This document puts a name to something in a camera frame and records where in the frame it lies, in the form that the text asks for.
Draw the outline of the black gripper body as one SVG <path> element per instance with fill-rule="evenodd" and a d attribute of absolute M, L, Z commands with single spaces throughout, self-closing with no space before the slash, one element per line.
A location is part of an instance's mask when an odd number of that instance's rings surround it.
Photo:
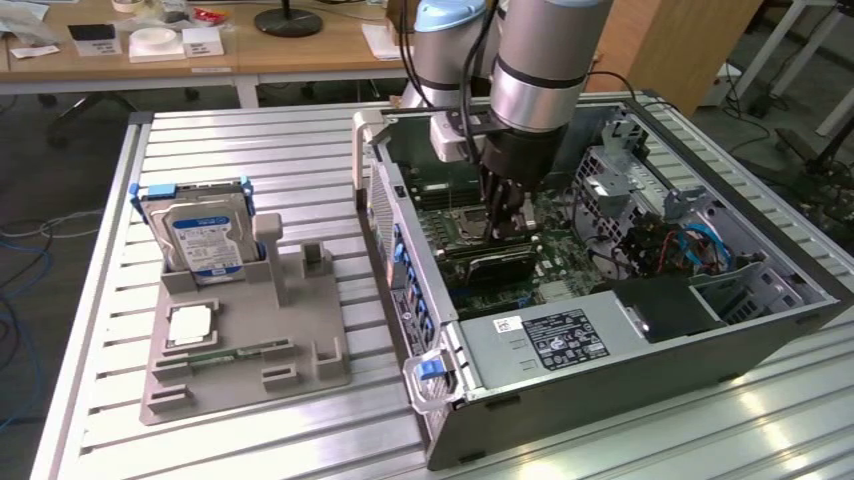
<path fill-rule="evenodd" d="M 552 170 L 564 128 L 546 133 L 510 129 L 488 133 L 480 155 L 480 187 L 492 193 L 503 181 L 534 191 Z"/>

